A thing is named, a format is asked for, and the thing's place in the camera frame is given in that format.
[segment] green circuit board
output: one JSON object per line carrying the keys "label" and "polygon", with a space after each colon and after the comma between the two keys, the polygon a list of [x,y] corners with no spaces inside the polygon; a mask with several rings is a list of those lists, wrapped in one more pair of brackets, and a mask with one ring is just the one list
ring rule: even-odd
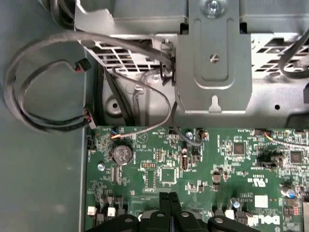
{"label": "green circuit board", "polygon": [[[194,148],[169,128],[112,140],[111,132],[135,127],[99,127],[88,137],[85,229],[119,214],[139,216],[158,208],[159,192],[177,192],[183,210],[233,217],[263,232],[302,232],[303,198],[307,194],[308,154],[305,146],[273,142],[263,130],[187,130],[205,142]],[[269,130],[275,140],[308,145],[308,132]],[[132,159],[115,162],[115,149],[126,146]],[[295,197],[281,192],[292,189]],[[235,198],[240,207],[231,204]]]}

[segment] capacitor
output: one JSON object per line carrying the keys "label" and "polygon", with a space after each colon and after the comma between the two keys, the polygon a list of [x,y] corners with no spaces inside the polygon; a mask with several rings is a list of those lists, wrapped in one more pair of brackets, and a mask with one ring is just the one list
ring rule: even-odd
{"label": "capacitor", "polygon": [[238,209],[240,207],[240,203],[235,197],[232,197],[230,202],[235,209]]}
{"label": "capacitor", "polygon": [[192,133],[191,131],[187,131],[187,133],[185,134],[185,136],[186,136],[188,139],[190,139],[190,140],[193,139],[193,133]]}
{"label": "capacitor", "polygon": [[286,186],[281,188],[281,194],[287,198],[295,198],[294,190]]}
{"label": "capacitor", "polygon": [[133,158],[132,150],[125,145],[117,146],[112,151],[112,158],[118,165],[127,165]]}

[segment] metal bracket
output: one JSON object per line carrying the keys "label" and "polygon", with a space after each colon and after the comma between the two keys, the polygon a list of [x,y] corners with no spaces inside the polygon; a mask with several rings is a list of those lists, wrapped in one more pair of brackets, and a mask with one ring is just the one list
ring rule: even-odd
{"label": "metal bracket", "polygon": [[211,112],[216,101],[213,112],[245,111],[251,38],[239,32],[238,0],[190,0],[189,35],[178,36],[176,55],[176,96],[186,113]]}

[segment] black connector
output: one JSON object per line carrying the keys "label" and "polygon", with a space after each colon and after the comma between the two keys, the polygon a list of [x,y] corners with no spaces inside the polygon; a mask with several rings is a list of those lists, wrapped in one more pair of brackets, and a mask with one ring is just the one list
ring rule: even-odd
{"label": "black connector", "polygon": [[95,118],[95,114],[92,110],[92,107],[90,104],[86,104],[84,107],[84,115],[89,116],[89,127],[90,129],[94,130],[97,128],[97,120]]}
{"label": "black connector", "polygon": [[86,72],[89,69],[91,69],[91,64],[86,58],[81,59],[80,61],[76,62],[75,65],[76,65],[75,70],[79,73]]}

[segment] wire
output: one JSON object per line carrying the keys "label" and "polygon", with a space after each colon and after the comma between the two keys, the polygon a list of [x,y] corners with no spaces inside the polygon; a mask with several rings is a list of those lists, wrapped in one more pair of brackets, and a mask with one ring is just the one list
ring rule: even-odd
{"label": "wire", "polygon": [[51,35],[47,38],[41,40],[35,40],[23,48],[21,48],[12,58],[8,69],[5,73],[5,77],[3,79],[3,96],[5,103],[10,110],[10,112],[23,124],[27,125],[28,127],[32,128],[38,132],[54,132],[50,130],[48,127],[44,127],[42,125],[38,125],[34,123],[28,116],[26,116],[20,109],[19,104],[17,103],[15,96],[14,96],[14,84],[16,81],[16,71],[18,65],[20,64],[21,60],[24,56],[32,54],[41,48],[45,48],[49,45],[56,44],[56,43],[65,43],[65,42],[77,42],[82,40],[93,40],[93,41],[100,41],[105,42],[111,46],[120,46],[124,49],[131,50],[132,52],[141,53],[145,56],[150,58],[156,59],[162,63],[165,63],[166,67],[171,68],[172,62],[168,55],[165,53],[155,50],[149,47],[143,47],[139,43],[133,41],[126,41],[122,39],[113,38],[107,35],[100,35],[100,34],[93,34],[93,33],[85,33],[85,32],[73,32],[73,31],[66,31],[60,34]]}
{"label": "wire", "polygon": [[66,4],[65,0],[58,0],[59,5],[62,7],[63,11],[71,18],[74,20],[75,16],[69,9],[68,5]]}
{"label": "wire", "polygon": [[59,4],[59,0],[50,1],[50,13],[52,15],[53,20],[57,23],[58,26],[67,30],[74,29],[74,22],[69,23],[63,19],[61,15],[61,6]]}
{"label": "wire", "polygon": [[31,118],[35,118],[36,120],[38,121],[41,121],[45,124],[50,124],[52,126],[64,126],[64,125],[67,125],[67,124],[70,124],[72,122],[75,122],[81,118],[84,118],[85,116],[84,115],[81,115],[81,116],[77,116],[77,117],[73,117],[73,118],[70,118],[68,120],[62,120],[62,121],[59,121],[59,120],[51,120],[51,119],[47,119],[47,118],[44,118],[44,117],[41,117],[41,116],[38,116],[38,115],[35,115],[33,113],[30,113],[28,112],[26,109],[25,109],[25,96],[29,90],[29,88],[31,87],[31,85],[33,84],[33,82],[39,78],[40,76],[42,76],[43,74],[45,74],[46,72],[48,72],[50,69],[52,68],[55,68],[56,66],[58,65],[61,65],[61,64],[65,64],[66,66],[69,67],[69,69],[75,73],[77,73],[78,71],[75,70],[75,68],[69,63],[67,62],[66,60],[57,60],[57,61],[53,61],[53,62],[50,62],[48,64],[45,64],[44,66],[38,68],[37,70],[35,70],[25,81],[24,83],[22,84],[19,92],[18,92],[18,95],[17,95],[17,100],[18,100],[18,104],[20,106],[20,109],[21,111],[27,115],[28,117],[31,117]]}
{"label": "wire", "polygon": [[103,108],[103,81],[104,81],[104,71],[102,65],[95,62],[95,76],[93,84],[94,92],[94,112],[98,121],[99,126],[104,125],[104,108]]}
{"label": "wire", "polygon": [[130,133],[125,133],[125,134],[118,134],[118,135],[113,136],[112,139],[115,139],[115,138],[126,138],[126,137],[131,137],[131,136],[134,136],[134,135],[137,135],[137,134],[140,134],[140,133],[148,132],[148,131],[151,131],[151,130],[153,130],[155,128],[158,128],[158,127],[164,125],[169,120],[169,117],[171,115],[171,106],[170,106],[168,98],[163,93],[161,93],[160,91],[156,90],[155,88],[153,88],[153,87],[151,87],[149,85],[146,85],[146,84],[142,83],[141,81],[136,81],[136,80],[130,79],[130,78],[126,77],[126,76],[122,76],[121,74],[116,72],[115,68],[113,69],[113,75],[118,77],[118,78],[125,79],[127,81],[130,81],[130,82],[136,84],[136,85],[140,85],[140,86],[142,86],[144,88],[148,88],[148,89],[158,93],[160,96],[162,96],[164,98],[164,100],[166,101],[166,103],[168,105],[168,114],[167,114],[167,116],[165,117],[165,119],[163,121],[161,121],[159,123],[156,123],[153,126],[147,127],[145,129],[142,129],[142,130],[139,130],[139,131],[136,131],[136,132],[130,132]]}
{"label": "wire", "polygon": [[304,70],[301,72],[288,72],[284,70],[285,65],[287,62],[295,56],[295,54],[298,52],[300,48],[309,40],[309,29],[306,31],[306,33],[292,46],[290,47],[279,59],[278,66],[282,74],[284,74],[286,77],[291,79],[306,79],[309,78],[309,71]]}
{"label": "wire", "polygon": [[183,135],[181,133],[181,131],[177,128],[176,123],[175,123],[175,114],[176,114],[176,109],[177,109],[177,102],[174,103],[173,108],[172,108],[172,113],[171,113],[171,120],[172,120],[172,126],[174,128],[174,130],[176,131],[176,133],[183,139],[185,140],[188,144],[192,145],[192,146],[202,146],[203,145],[203,139],[201,138],[201,140],[199,142],[195,142],[191,139],[188,139],[185,135]]}
{"label": "wire", "polygon": [[105,77],[108,85],[111,88],[112,94],[116,99],[118,106],[121,110],[122,116],[125,120],[126,126],[134,126],[134,116],[130,108],[130,104],[118,86],[116,80],[112,77],[112,75],[104,68]]}
{"label": "wire", "polygon": [[309,145],[299,145],[299,144],[293,144],[293,143],[288,143],[288,142],[284,142],[284,141],[278,141],[278,140],[274,140],[273,138],[271,138],[267,133],[265,133],[265,136],[272,141],[273,143],[276,144],[281,144],[284,146],[292,146],[292,147],[299,147],[299,148],[303,148],[303,149],[309,149]]}
{"label": "wire", "polygon": [[[149,76],[153,76],[153,75],[158,75],[160,74],[160,69],[152,69],[150,71],[144,72],[140,81],[143,83],[147,82],[147,79]],[[139,105],[139,95],[140,95],[141,91],[135,89],[134,93],[133,93],[133,115],[135,118],[135,123],[136,125],[140,125],[140,105]]]}

